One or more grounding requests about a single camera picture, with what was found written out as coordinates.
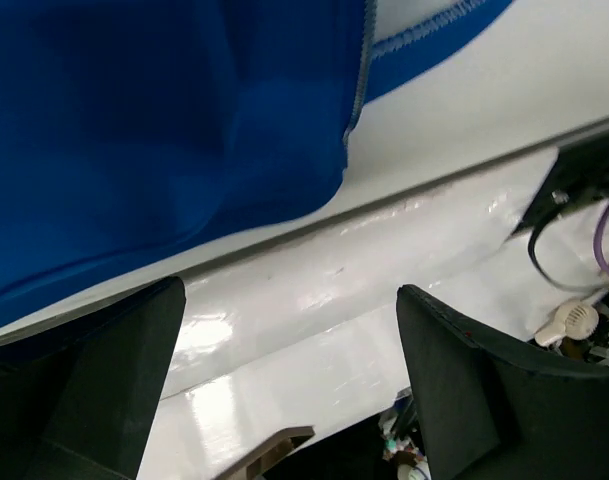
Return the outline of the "blue zip jacket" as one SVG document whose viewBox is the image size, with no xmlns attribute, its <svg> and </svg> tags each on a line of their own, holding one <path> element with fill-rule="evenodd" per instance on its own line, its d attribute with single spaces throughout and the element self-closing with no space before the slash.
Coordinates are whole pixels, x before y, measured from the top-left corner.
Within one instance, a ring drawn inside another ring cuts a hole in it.
<svg viewBox="0 0 609 480">
<path fill-rule="evenodd" d="M 0 1 L 0 328 L 337 192 L 504 1 Z"/>
</svg>

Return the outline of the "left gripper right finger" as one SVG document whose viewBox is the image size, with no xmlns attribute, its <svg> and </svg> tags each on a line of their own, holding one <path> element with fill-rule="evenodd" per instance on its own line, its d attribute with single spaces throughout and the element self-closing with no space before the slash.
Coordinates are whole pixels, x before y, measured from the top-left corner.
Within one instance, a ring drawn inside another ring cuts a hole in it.
<svg viewBox="0 0 609 480">
<path fill-rule="evenodd" d="M 609 368 L 546 352 L 415 285 L 396 316 L 434 479 L 609 479 Z"/>
</svg>

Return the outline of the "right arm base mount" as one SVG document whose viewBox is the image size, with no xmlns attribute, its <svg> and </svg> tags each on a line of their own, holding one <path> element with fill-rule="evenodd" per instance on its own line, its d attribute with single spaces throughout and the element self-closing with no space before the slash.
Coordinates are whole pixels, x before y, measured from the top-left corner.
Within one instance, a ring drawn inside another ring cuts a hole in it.
<svg viewBox="0 0 609 480">
<path fill-rule="evenodd" d="M 609 131 L 562 147 L 522 215 L 515 235 L 533 228 L 563 204 L 564 214 L 609 197 Z"/>
</svg>

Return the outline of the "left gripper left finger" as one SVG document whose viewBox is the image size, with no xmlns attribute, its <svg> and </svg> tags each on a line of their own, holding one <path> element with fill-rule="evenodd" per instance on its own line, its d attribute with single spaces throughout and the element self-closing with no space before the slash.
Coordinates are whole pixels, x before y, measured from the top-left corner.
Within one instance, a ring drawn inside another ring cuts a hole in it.
<svg viewBox="0 0 609 480">
<path fill-rule="evenodd" d="M 0 479 L 134 479 L 185 310 L 163 279 L 0 346 Z"/>
</svg>

